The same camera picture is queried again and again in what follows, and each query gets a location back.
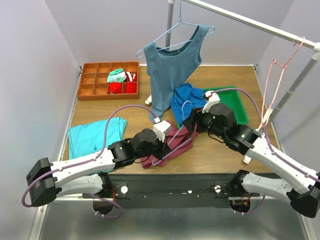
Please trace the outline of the maroon tank top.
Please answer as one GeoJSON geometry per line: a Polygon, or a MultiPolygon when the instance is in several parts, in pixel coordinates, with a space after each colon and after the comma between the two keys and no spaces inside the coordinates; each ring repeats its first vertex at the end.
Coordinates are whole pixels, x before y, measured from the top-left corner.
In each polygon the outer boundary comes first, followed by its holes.
{"type": "Polygon", "coordinates": [[[178,129],[176,125],[170,120],[171,130],[166,134],[167,144],[171,148],[171,151],[165,155],[162,160],[155,158],[153,155],[150,157],[143,157],[141,159],[141,166],[144,169],[148,169],[154,166],[164,167],[168,161],[180,156],[193,147],[193,140],[199,135],[197,132],[193,132],[192,135],[183,126],[178,129]]]}

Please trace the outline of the bright blue ribbed tank top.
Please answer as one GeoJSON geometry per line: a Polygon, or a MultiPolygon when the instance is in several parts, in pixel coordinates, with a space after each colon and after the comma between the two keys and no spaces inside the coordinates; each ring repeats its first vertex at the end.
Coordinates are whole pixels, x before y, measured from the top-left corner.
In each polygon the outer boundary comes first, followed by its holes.
{"type": "Polygon", "coordinates": [[[174,90],[170,106],[179,125],[190,116],[193,108],[202,108],[206,104],[204,94],[203,89],[193,87],[188,82],[174,90]]]}

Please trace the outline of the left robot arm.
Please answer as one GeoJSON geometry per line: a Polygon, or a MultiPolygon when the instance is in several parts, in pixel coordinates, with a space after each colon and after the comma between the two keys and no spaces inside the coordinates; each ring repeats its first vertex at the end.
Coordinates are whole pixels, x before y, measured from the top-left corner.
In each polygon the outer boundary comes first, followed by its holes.
{"type": "Polygon", "coordinates": [[[40,207],[67,194],[83,193],[85,187],[75,180],[104,171],[132,165],[135,160],[154,156],[162,158],[171,151],[167,137],[149,128],[132,138],[116,141],[101,151],[67,161],[39,159],[26,176],[27,189],[22,195],[24,207],[40,207]]]}

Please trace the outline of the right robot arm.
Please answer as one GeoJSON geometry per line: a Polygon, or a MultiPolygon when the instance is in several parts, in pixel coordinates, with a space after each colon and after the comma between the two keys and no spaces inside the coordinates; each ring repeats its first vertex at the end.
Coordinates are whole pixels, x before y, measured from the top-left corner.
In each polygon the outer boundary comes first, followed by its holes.
{"type": "Polygon", "coordinates": [[[239,170],[226,185],[233,197],[261,194],[290,204],[299,214],[315,218],[320,209],[320,174],[273,147],[266,137],[247,125],[238,124],[231,108],[217,103],[204,112],[193,108],[183,125],[192,133],[217,136],[231,150],[256,159],[274,171],[278,178],[239,170]]]}

